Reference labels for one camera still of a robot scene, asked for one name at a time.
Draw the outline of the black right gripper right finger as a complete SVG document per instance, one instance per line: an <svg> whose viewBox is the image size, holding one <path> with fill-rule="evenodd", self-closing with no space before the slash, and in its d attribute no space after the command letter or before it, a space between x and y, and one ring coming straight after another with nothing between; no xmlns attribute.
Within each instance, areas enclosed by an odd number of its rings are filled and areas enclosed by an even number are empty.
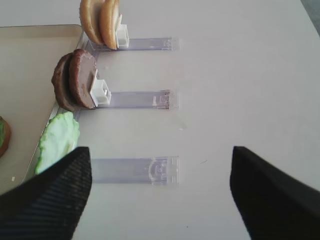
<svg viewBox="0 0 320 240"><path fill-rule="evenodd" d="M244 146L233 148L229 185L252 240L320 238L320 192Z"/></svg>

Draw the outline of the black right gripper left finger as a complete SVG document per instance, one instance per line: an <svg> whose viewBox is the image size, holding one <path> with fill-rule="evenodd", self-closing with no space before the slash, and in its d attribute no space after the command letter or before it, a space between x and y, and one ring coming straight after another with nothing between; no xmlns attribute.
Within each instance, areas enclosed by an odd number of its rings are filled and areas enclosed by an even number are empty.
<svg viewBox="0 0 320 240"><path fill-rule="evenodd" d="M70 240L92 188L88 147L0 196L2 240Z"/></svg>

